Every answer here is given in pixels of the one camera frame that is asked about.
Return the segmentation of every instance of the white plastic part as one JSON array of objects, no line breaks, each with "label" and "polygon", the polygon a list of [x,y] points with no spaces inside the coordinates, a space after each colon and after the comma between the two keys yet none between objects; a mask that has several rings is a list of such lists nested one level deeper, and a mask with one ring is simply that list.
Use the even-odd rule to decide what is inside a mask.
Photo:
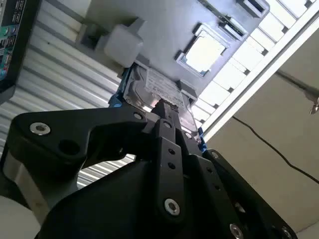
[{"label": "white plastic part", "polygon": [[131,67],[143,47],[142,38],[124,25],[115,26],[108,37],[104,53],[120,65]]}]

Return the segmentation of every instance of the hole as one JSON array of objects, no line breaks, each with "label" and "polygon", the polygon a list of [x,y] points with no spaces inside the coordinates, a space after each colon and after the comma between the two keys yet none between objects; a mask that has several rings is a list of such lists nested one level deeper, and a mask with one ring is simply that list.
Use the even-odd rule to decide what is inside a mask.
[{"label": "hole", "polygon": [[164,122],[164,125],[165,125],[167,128],[171,128],[171,125],[170,125],[170,123],[168,123],[168,122]]},{"label": "hole", "polygon": [[141,114],[136,113],[136,112],[134,113],[134,117],[137,118],[138,120],[143,119],[143,116],[141,116]]},{"label": "hole", "polygon": [[170,169],[176,169],[176,167],[173,163],[168,163],[168,166],[170,167]]},{"label": "hole", "polygon": [[67,155],[76,155],[80,151],[80,146],[72,140],[62,140],[59,143],[59,149]]},{"label": "hole", "polygon": [[43,132],[43,131],[46,130],[46,128],[45,128],[44,126],[42,126],[42,125],[37,125],[37,126],[35,127],[35,129],[36,129],[37,131],[41,131],[41,132]]},{"label": "hole", "polygon": [[174,155],[175,154],[175,151],[172,150],[171,148],[168,149],[168,151],[170,152],[170,154]]},{"label": "hole", "polygon": [[172,211],[174,211],[174,212],[176,211],[176,206],[174,203],[169,203],[168,206],[170,209],[172,209]]}]

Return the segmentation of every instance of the ribbed metal panel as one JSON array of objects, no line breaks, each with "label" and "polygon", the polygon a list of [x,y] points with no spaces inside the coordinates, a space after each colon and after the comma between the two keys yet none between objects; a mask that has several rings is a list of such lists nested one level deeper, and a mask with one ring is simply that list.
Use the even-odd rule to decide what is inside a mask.
[{"label": "ribbed metal panel", "polygon": [[[105,108],[120,83],[114,72],[74,48],[81,23],[53,5],[65,3],[66,7],[75,6],[72,10],[85,16],[89,1],[50,2],[52,4],[44,0],[41,5],[15,95],[0,107],[0,153],[10,121],[16,115]],[[86,186],[133,159],[128,155],[117,162],[84,169],[79,174],[78,186]]]}]

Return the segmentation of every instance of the white wall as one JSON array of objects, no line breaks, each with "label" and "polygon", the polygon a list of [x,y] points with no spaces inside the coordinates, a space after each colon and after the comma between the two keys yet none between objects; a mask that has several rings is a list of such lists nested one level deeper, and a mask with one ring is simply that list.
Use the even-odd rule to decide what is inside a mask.
[{"label": "white wall", "polygon": [[34,239],[40,230],[33,213],[20,204],[0,197],[0,237]]},{"label": "white wall", "polygon": [[319,222],[298,233],[298,239],[317,239],[319,238]]},{"label": "white wall", "polygon": [[[319,89],[319,31],[282,67]],[[303,92],[274,75],[239,110],[248,123],[292,164],[319,179],[319,113]],[[291,169],[271,148],[234,119],[208,142],[296,231],[319,221],[319,185]]]}]

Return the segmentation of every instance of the black metal bracket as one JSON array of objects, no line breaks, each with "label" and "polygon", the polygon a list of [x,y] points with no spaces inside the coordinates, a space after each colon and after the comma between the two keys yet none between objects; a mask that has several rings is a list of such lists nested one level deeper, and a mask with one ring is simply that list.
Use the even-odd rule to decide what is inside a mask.
[{"label": "black metal bracket", "polygon": [[[77,190],[81,168],[127,153],[136,161]],[[1,160],[42,224],[39,239],[296,238],[220,154],[201,153],[165,101],[152,113],[128,106],[17,116]]]}]

